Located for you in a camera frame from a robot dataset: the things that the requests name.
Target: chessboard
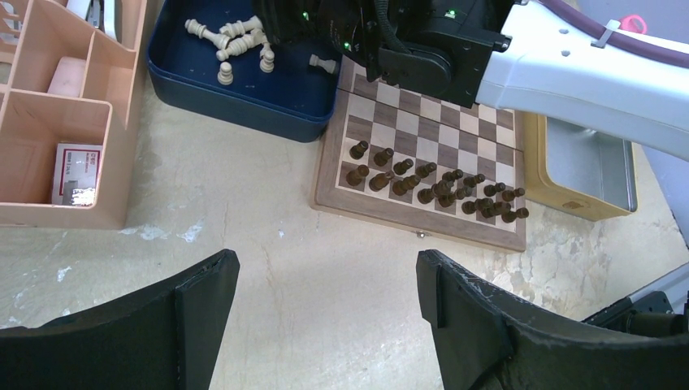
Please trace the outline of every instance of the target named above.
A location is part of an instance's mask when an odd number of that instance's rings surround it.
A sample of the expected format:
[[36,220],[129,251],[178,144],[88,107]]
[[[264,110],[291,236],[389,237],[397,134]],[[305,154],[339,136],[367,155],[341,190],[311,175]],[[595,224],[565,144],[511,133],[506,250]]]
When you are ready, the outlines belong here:
[[[354,159],[349,151],[360,141],[367,142],[369,148],[362,158]],[[382,80],[369,83],[363,67],[344,59],[336,107],[321,140],[312,206],[418,234],[522,252],[526,249],[524,219],[506,223],[500,216],[485,218],[481,213],[462,212],[462,203],[486,197],[483,188],[487,185],[523,187],[521,144],[518,113],[488,106],[467,109]],[[374,156],[386,148],[392,148],[394,155],[379,167]],[[414,166],[406,175],[396,175],[378,192],[371,190],[370,179],[391,171],[395,163],[407,158]],[[395,181],[428,163],[436,163],[436,171],[413,191],[403,196],[392,191]],[[347,174],[362,164],[370,168],[370,174],[359,185],[349,185]],[[486,180],[471,196],[449,207],[440,206],[437,199],[427,204],[418,200],[418,192],[456,169],[464,171],[465,177],[483,174]],[[516,198],[511,202],[512,210],[524,207],[525,202],[524,197]]]

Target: blue plastic bin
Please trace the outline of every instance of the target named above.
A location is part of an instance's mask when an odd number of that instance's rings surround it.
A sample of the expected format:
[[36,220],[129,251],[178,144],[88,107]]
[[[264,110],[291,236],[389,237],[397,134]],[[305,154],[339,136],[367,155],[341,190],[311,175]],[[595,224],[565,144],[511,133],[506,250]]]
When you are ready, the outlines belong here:
[[338,75],[309,66],[312,54],[341,60],[341,54],[316,41],[274,46],[275,70],[258,67],[261,46],[230,57],[234,82],[218,83],[217,48],[189,34],[187,19],[218,32],[226,23],[248,20],[250,0],[166,0],[148,48],[155,93],[165,103],[213,118],[300,142],[325,129],[335,105]]

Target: chess pawn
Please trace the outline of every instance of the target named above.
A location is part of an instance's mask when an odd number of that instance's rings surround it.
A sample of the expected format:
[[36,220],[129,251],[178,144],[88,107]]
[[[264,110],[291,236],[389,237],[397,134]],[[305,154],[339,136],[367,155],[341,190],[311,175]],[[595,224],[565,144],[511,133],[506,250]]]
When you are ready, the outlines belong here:
[[213,45],[221,50],[228,47],[230,42],[230,37],[208,31],[204,24],[198,23],[195,19],[188,19],[184,22],[184,28],[187,29],[188,33],[196,35],[199,39],[205,38],[213,42]]
[[425,179],[431,173],[435,172],[436,169],[438,169],[438,165],[435,162],[429,162],[426,165],[422,165],[420,167],[417,167],[416,168],[416,174],[418,175],[418,177]]
[[237,20],[235,23],[227,23],[220,28],[220,33],[229,37],[230,39],[250,33],[256,28],[263,30],[263,24],[257,16],[252,16],[251,19],[242,22]]
[[455,169],[454,171],[445,172],[443,180],[452,182],[461,179],[462,176],[464,176],[464,172],[461,169]]
[[501,193],[501,192],[505,191],[506,188],[507,188],[507,186],[505,185],[505,183],[489,184],[489,185],[483,187],[483,193],[487,197],[492,197],[496,193]]
[[340,65],[334,59],[324,61],[318,57],[316,54],[312,54],[309,58],[309,65],[312,67],[321,67],[325,72],[334,75],[340,70]]
[[510,211],[509,213],[503,214],[502,220],[505,223],[512,223],[517,219],[528,218],[528,216],[529,210],[526,207],[522,207],[521,209],[517,209],[517,211]]
[[517,189],[510,189],[508,191],[504,191],[502,195],[502,200],[505,202],[511,202],[517,197],[523,197],[524,195],[527,194],[527,191],[524,188],[517,188]]
[[416,175],[411,175],[405,177],[403,180],[396,181],[395,184],[392,185],[392,191],[395,195],[401,197],[405,195],[407,191],[414,189],[419,183],[421,183],[421,178]]
[[382,167],[385,164],[387,164],[388,161],[390,161],[390,158],[392,158],[392,156],[394,156],[394,155],[395,155],[394,150],[392,150],[390,148],[383,149],[383,150],[379,151],[378,153],[376,153],[375,156],[373,156],[373,162],[375,163],[375,165]]
[[347,174],[347,184],[352,187],[358,186],[370,173],[366,165],[360,165]]
[[392,166],[392,170],[395,171],[395,173],[397,173],[399,176],[402,176],[413,166],[414,161],[412,161],[411,158],[407,158],[406,160],[400,161]]
[[230,85],[233,81],[234,76],[232,75],[232,65],[230,65],[230,63],[220,63],[218,82],[222,85]]
[[479,173],[476,176],[464,178],[464,181],[462,181],[462,183],[464,183],[466,187],[476,187],[484,181],[486,181],[486,176],[482,173]]
[[352,146],[349,150],[349,156],[355,160],[364,157],[364,153],[368,150],[368,142],[361,141],[358,144]]
[[374,192],[378,192],[381,189],[384,189],[385,186],[387,186],[390,183],[390,180],[392,180],[394,177],[395,177],[395,173],[392,171],[387,171],[385,173],[379,173],[378,175],[374,176],[373,179],[371,179],[368,182],[368,186]]
[[263,73],[270,73],[273,72],[273,69],[275,69],[275,64],[273,63],[275,61],[275,53],[272,51],[268,51],[263,55],[261,58],[261,63],[258,65]]

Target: dark chess piece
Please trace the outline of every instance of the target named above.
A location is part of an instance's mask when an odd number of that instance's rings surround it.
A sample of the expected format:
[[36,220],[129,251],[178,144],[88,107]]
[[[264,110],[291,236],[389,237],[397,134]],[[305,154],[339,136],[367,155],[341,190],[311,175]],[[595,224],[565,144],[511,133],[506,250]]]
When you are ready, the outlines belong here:
[[418,198],[418,201],[421,202],[422,205],[426,205],[433,202],[433,199],[436,198],[436,195],[433,194],[432,189],[425,188],[418,192],[416,198]]
[[505,183],[489,184],[483,187],[483,193],[486,194],[487,197],[492,197],[496,193],[501,193],[505,191],[505,189],[507,189]]
[[411,158],[407,158],[406,160],[400,161],[392,166],[392,170],[395,171],[395,173],[397,173],[399,176],[402,176],[413,166],[414,161],[412,161]]
[[378,192],[381,189],[384,189],[385,186],[390,184],[390,180],[392,180],[394,177],[395,177],[395,173],[392,171],[387,171],[385,173],[379,173],[378,175],[373,176],[373,179],[371,179],[368,182],[368,186],[373,191]]
[[421,178],[416,175],[411,175],[396,181],[395,184],[392,185],[392,191],[395,195],[401,197],[406,194],[407,191],[414,189],[419,183],[421,183]]
[[529,217],[529,210],[526,207],[517,209],[517,211],[510,211],[509,213],[502,215],[502,220],[505,223],[512,223],[517,219],[524,219]]
[[368,142],[361,141],[358,144],[352,146],[352,149],[349,150],[349,156],[351,156],[355,160],[358,160],[358,159],[364,157],[364,153],[367,150],[368,150]]
[[416,174],[418,175],[418,177],[425,179],[428,177],[428,175],[435,172],[436,169],[438,169],[438,165],[435,162],[429,162],[426,165],[417,167]]
[[464,178],[464,181],[462,181],[462,183],[464,183],[466,187],[476,187],[484,181],[486,181],[486,176],[483,173],[479,173],[476,176]]
[[379,151],[378,153],[373,156],[373,162],[375,165],[382,167],[383,165],[387,164],[388,161],[390,161],[390,158],[395,155],[395,151],[387,148]]
[[516,188],[514,190],[510,189],[507,191],[503,191],[502,195],[502,200],[505,202],[511,202],[517,197],[523,197],[524,195],[527,194],[527,191],[524,188]]
[[443,180],[453,182],[455,180],[461,179],[462,176],[464,176],[464,172],[461,169],[455,169],[454,171],[445,172],[443,174]]
[[347,174],[347,184],[351,185],[352,187],[358,186],[364,180],[364,178],[368,176],[369,172],[370,171],[366,165],[360,165],[354,168]]

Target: dark square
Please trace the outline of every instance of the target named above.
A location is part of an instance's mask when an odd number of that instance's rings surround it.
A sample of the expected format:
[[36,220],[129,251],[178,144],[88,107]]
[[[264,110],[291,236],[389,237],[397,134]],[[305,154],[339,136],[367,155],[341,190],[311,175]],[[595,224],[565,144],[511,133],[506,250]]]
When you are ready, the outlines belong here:
[[479,156],[479,172],[486,176],[486,180],[495,181],[495,161]]
[[497,110],[497,124],[503,128],[514,130],[514,114],[506,110]]
[[352,164],[351,162],[342,162],[342,168],[340,169],[340,187],[346,187],[347,189],[356,189],[357,191],[364,192],[364,186],[366,186],[366,182],[368,181],[368,178],[365,178],[362,180],[361,183],[359,183],[358,186],[352,187],[347,183],[347,174],[353,171],[358,167],[357,164]]
[[384,124],[389,128],[397,126],[397,111],[398,109],[381,102],[375,103],[373,112],[373,121],[377,124]]
[[479,153],[479,138],[470,132],[459,131],[459,149],[472,154]]
[[379,167],[375,165],[375,162],[373,162],[373,157],[375,157],[375,154],[384,150],[385,148],[381,148],[380,146],[377,145],[371,145],[368,151],[368,167],[370,169],[377,169],[378,171],[391,171],[392,170],[392,158],[388,160],[388,162],[385,163],[382,167]]
[[407,92],[404,89],[400,90],[400,110],[410,112],[414,115],[421,113],[421,97]]
[[459,110],[455,110],[452,107],[441,106],[440,122],[451,128],[459,128],[459,113]]
[[514,149],[509,146],[497,144],[496,161],[514,167]]
[[373,122],[350,115],[347,121],[347,131],[345,134],[347,138],[371,143],[372,128]]
[[459,157],[459,149],[453,148],[443,144],[438,144],[438,165],[448,167],[450,169],[457,169],[457,159]]
[[369,83],[365,76],[356,75],[354,77],[354,94],[374,101],[378,96],[378,81]]
[[497,142],[497,126],[487,120],[479,119],[479,137]]
[[416,140],[417,137],[414,134],[409,134],[408,132],[397,130],[395,132],[395,153],[402,153],[408,156],[415,155]]

